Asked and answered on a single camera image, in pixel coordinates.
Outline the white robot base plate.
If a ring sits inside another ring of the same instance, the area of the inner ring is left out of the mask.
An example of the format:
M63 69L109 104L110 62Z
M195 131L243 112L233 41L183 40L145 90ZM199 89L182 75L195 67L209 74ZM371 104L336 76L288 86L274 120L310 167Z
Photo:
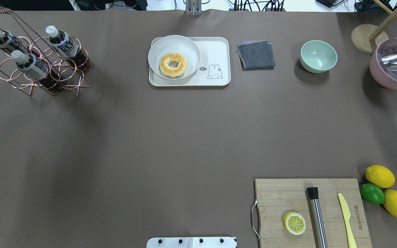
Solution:
M153 237L147 248L236 248L236 237Z

